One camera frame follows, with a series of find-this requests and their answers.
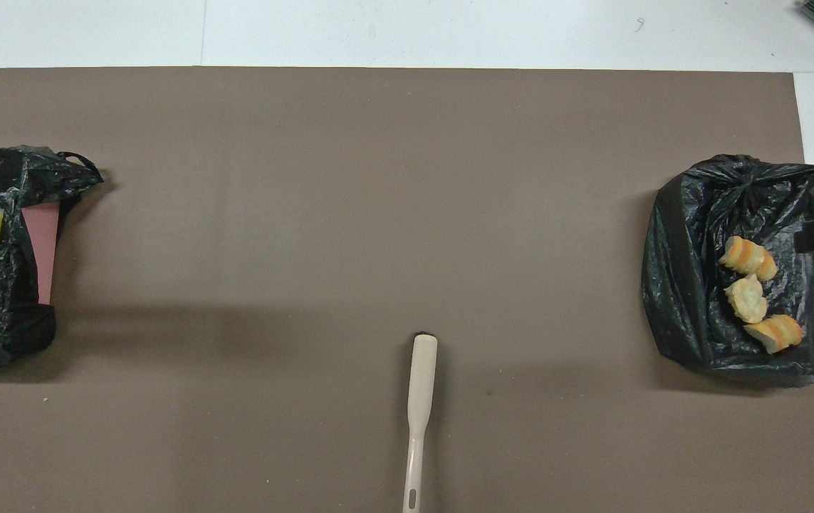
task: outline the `brown mat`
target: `brown mat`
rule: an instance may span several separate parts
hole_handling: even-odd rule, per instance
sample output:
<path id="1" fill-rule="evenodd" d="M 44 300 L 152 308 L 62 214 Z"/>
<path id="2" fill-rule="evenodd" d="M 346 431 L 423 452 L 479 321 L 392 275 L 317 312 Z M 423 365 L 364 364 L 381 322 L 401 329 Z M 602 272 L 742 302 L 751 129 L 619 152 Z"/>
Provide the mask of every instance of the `brown mat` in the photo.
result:
<path id="1" fill-rule="evenodd" d="M 420 329 L 426 513 L 814 510 L 814 386 L 664 360 L 638 286 L 668 179 L 803 159 L 789 75 L 0 69 L 16 144 L 108 183 L 0 370 L 0 511 L 399 511 Z"/>

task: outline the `brush handle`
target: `brush handle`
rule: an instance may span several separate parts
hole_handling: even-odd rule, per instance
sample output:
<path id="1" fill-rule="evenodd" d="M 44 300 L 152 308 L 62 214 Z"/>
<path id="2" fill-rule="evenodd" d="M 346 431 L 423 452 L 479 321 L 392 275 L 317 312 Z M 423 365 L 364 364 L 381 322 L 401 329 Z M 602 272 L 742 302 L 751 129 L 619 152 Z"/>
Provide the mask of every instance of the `brush handle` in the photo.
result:
<path id="1" fill-rule="evenodd" d="M 435 384 L 435 361 L 439 340 L 419 334 L 413 340 L 413 361 L 409 372 L 409 448 L 407 448 L 407 481 L 404 484 L 404 513 L 419 512 L 419 486 L 422 484 L 422 443 L 432 411 L 432 388 Z"/>
<path id="2" fill-rule="evenodd" d="M 422 444 L 423 439 L 410 436 L 407 449 L 407 481 L 404 484 L 403 513 L 419 512 L 419 493 L 422 484 Z"/>

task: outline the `black plastic bag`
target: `black plastic bag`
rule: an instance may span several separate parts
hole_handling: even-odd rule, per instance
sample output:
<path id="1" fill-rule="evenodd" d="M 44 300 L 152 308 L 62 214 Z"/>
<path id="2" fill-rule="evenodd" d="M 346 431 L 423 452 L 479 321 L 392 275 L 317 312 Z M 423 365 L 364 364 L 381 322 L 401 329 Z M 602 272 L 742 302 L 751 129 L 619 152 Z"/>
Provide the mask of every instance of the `black plastic bag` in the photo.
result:
<path id="1" fill-rule="evenodd" d="M 102 181 L 93 162 L 74 153 L 26 146 L 0 149 L 0 366 L 44 350 L 56 334 L 52 306 L 38 302 L 36 260 L 21 208 L 61 202 L 60 234 L 81 192 Z"/>
<path id="2" fill-rule="evenodd" d="M 724 289 L 741 275 L 717 263 L 730 236 L 767 247 L 780 269 L 764 284 L 768 315 L 791 315 L 808 334 L 814 254 L 798 254 L 793 235 L 813 219 L 814 165 L 717 155 L 660 189 L 641 276 L 645 314 L 660 353 L 740 382 L 814 383 L 814 341 L 806 337 L 796 347 L 767 354 L 726 300 Z"/>

